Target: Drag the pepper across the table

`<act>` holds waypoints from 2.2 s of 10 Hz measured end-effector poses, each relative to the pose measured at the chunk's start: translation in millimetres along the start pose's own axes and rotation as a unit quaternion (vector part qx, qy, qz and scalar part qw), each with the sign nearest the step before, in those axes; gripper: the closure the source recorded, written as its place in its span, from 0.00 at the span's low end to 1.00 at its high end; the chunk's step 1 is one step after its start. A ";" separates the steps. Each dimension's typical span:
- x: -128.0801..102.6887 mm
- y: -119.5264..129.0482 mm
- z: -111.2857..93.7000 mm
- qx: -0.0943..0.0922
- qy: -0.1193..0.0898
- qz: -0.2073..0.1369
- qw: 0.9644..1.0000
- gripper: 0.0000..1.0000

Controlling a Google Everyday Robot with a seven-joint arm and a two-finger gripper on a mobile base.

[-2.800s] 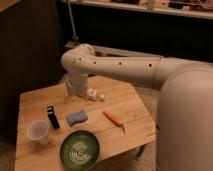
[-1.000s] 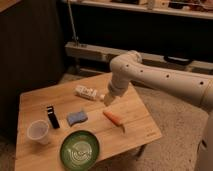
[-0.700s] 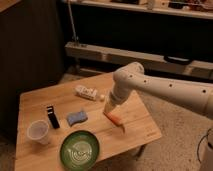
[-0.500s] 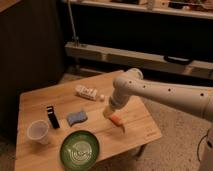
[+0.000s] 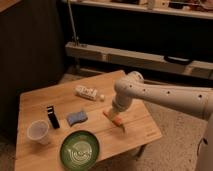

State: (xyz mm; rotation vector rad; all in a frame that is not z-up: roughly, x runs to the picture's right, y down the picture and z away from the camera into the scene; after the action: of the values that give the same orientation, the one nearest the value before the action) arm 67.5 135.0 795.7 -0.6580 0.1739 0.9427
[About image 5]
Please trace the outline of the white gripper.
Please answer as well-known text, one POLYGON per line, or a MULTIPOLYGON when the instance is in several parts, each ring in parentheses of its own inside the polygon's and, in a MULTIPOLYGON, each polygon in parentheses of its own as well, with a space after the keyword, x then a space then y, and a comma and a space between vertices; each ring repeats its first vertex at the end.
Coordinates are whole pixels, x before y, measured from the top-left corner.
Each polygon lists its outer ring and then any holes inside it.
POLYGON ((112 109, 109 109, 105 112, 105 116, 108 119, 112 119, 115 116, 114 120, 116 122, 122 122, 122 118, 119 115, 120 112, 126 111, 131 106, 131 99, 124 96, 115 96, 112 100, 112 109))

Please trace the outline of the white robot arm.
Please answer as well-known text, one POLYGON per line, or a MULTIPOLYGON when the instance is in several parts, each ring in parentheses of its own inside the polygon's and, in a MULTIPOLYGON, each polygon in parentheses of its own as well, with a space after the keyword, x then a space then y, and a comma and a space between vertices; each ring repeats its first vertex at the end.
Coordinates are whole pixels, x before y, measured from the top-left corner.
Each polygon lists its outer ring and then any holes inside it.
POLYGON ((213 88, 145 84, 143 76, 133 71, 116 80, 114 90, 112 107, 105 114, 111 121, 126 111, 134 99, 206 120, 207 126, 197 148, 195 171, 213 171, 213 88))

